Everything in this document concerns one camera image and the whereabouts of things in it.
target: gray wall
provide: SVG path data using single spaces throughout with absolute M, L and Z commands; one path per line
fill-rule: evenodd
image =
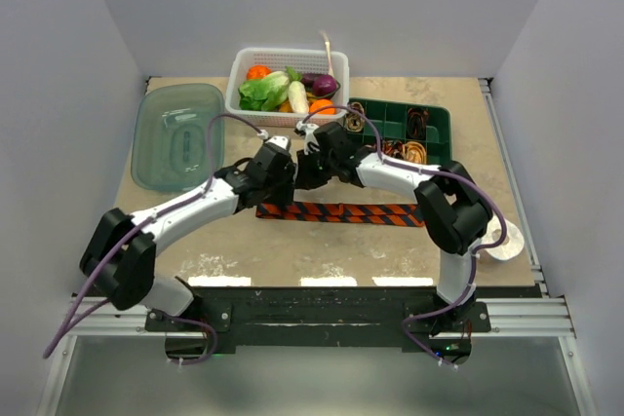
M 0 405 L 30 415 L 140 80 L 103 0 L 0 0 L 0 25 Z
M 492 76 L 537 0 L 106 0 L 141 70 L 229 75 L 248 45 L 319 48 L 353 75 Z
M 622 0 L 540 0 L 493 82 L 546 280 L 568 299 L 604 415 L 624 405 L 623 31 Z

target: eggplant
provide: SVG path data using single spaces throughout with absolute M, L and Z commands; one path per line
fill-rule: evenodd
M 322 75 L 322 73 L 304 73 L 301 78 L 301 83 L 305 88 L 312 88 L 314 81 Z
M 334 93 L 338 85 L 331 75 L 321 75 L 317 77 L 312 85 L 312 93 L 316 96 L 325 96 Z

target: orange fruit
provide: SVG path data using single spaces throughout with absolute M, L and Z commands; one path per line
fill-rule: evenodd
M 321 109 L 325 106 L 333 106 L 333 103 L 329 99 L 318 99 L 310 104 L 310 112 L 314 112 L 317 109 Z M 318 112 L 317 114 L 335 114 L 335 109 L 326 109 L 324 111 Z

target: green compartment tray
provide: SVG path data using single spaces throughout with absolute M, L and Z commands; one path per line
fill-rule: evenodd
M 428 165 L 443 165 L 452 159 L 450 143 L 450 113 L 444 107 L 420 106 L 406 102 L 390 102 L 377 99 L 352 97 L 349 103 L 359 102 L 366 115 L 379 130 L 382 139 L 417 141 L 427 151 Z M 410 138 L 407 133 L 408 111 L 412 108 L 427 110 L 429 119 L 424 140 Z M 374 144 L 374 132 L 366 124 L 359 132 L 348 132 L 349 138 L 358 144 Z

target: beige tabletop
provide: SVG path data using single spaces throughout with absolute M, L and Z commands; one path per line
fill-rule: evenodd
M 210 83 L 224 94 L 227 78 L 152 78 L 148 92 L 168 85 Z M 489 121 L 479 82 L 472 78 L 352 78 L 350 94 L 442 106 L 451 117 L 454 160 L 461 162 L 478 185 L 520 225 Z M 292 153 L 301 141 L 291 129 L 269 129 L 293 138 Z M 260 141 L 254 132 L 227 120 L 225 164 L 253 156 Z M 142 189 L 130 175 L 130 156 L 116 206 L 125 212 L 159 205 L 178 194 Z M 396 204 L 397 195 L 332 181 L 315 191 L 297 191 L 295 199 L 321 203 Z M 375 285 L 435 284 L 439 250 L 424 228 L 334 224 L 257 219 L 248 209 L 204 226 L 165 250 L 157 271 L 180 275 L 192 284 L 299 286 L 301 284 Z M 479 285 L 532 285 L 527 252 L 508 262 L 482 255 Z

